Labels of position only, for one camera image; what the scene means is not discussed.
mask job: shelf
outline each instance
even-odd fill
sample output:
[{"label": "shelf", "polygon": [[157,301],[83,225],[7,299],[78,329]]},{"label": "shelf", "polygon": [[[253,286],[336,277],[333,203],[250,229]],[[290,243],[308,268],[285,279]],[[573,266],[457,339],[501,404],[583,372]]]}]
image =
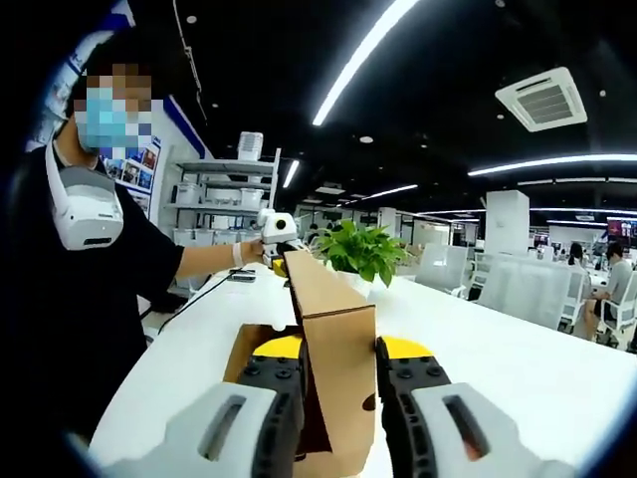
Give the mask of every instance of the shelf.
[{"label": "shelf", "polygon": [[217,187],[220,189],[241,189],[247,187],[249,189],[263,189],[264,191],[270,191],[272,184],[259,184],[247,181],[203,181],[208,187]]},{"label": "shelf", "polygon": [[210,212],[220,216],[256,216],[259,209],[250,209],[243,206],[214,206],[212,204],[165,204],[167,209],[179,209],[184,211]]},{"label": "shelf", "polygon": [[190,159],[176,161],[184,172],[221,172],[227,174],[255,174],[272,176],[275,168],[273,162],[240,161],[238,159]]}]

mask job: white storage box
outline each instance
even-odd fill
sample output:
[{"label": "white storage box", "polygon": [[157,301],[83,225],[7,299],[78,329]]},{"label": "white storage box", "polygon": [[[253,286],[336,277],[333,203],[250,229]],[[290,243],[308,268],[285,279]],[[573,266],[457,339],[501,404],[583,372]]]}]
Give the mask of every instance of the white storage box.
[{"label": "white storage box", "polygon": [[217,231],[215,234],[215,244],[234,244],[237,240],[237,231]]},{"label": "white storage box", "polygon": [[216,206],[238,206],[241,204],[241,191],[236,189],[208,189],[206,199]]},{"label": "white storage box", "polygon": [[195,245],[194,229],[173,229],[172,239],[178,246],[190,247]]},{"label": "white storage box", "polygon": [[242,161],[258,161],[263,147],[263,133],[242,131],[239,136],[237,156]]},{"label": "white storage box", "polygon": [[263,196],[263,189],[249,189],[247,187],[241,188],[241,205],[242,207],[249,207],[251,209],[259,209],[261,206],[261,196]]},{"label": "white storage box", "polygon": [[195,242],[197,246],[212,246],[215,231],[212,229],[195,229]]},{"label": "white storage box", "polygon": [[229,229],[230,222],[228,216],[214,216],[212,219],[212,227],[215,229]]},{"label": "white storage box", "polygon": [[199,204],[201,188],[198,184],[181,182],[177,184],[177,204]]}]

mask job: white chair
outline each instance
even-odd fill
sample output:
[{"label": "white chair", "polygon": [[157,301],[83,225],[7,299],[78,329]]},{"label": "white chair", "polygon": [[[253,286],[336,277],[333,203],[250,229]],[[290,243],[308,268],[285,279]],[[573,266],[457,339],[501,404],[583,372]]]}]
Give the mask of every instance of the white chair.
[{"label": "white chair", "polygon": [[570,276],[570,284],[566,299],[564,300],[564,310],[561,313],[559,330],[570,334],[575,324],[583,320],[582,311],[584,306],[584,271],[573,269]]},{"label": "white chair", "polygon": [[527,257],[497,257],[478,304],[557,330],[573,272]]},{"label": "white chair", "polygon": [[[606,304],[610,306],[613,318],[605,317]],[[624,297],[619,303],[612,301],[602,301],[601,320],[597,328],[597,342],[599,344],[617,347],[619,343],[618,334],[623,335],[624,331],[635,324],[637,313],[637,272],[633,272],[628,280],[628,286],[624,291]]]},{"label": "white chair", "polygon": [[427,244],[422,253],[415,282],[464,298],[467,288],[462,281],[467,268],[468,253],[466,247]]},{"label": "white chair", "polygon": [[484,252],[476,252],[475,254],[475,268],[474,274],[471,279],[471,287],[482,289],[487,283],[487,277],[491,270],[491,263],[493,262],[493,254],[486,254]]}]

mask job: brown cardboard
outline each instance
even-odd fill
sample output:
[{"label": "brown cardboard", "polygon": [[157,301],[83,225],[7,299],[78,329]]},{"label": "brown cardboard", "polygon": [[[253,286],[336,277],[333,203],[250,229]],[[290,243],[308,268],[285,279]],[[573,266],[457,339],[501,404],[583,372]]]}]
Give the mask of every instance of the brown cardboard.
[{"label": "brown cardboard", "polygon": [[[306,423],[295,463],[298,478],[340,478],[359,473],[374,438],[374,307],[309,253],[286,253],[291,300],[308,343],[311,375]],[[284,335],[298,333],[287,328]],[[236,381],[254,349],[280,333],[243,326],[224,379]]]}]

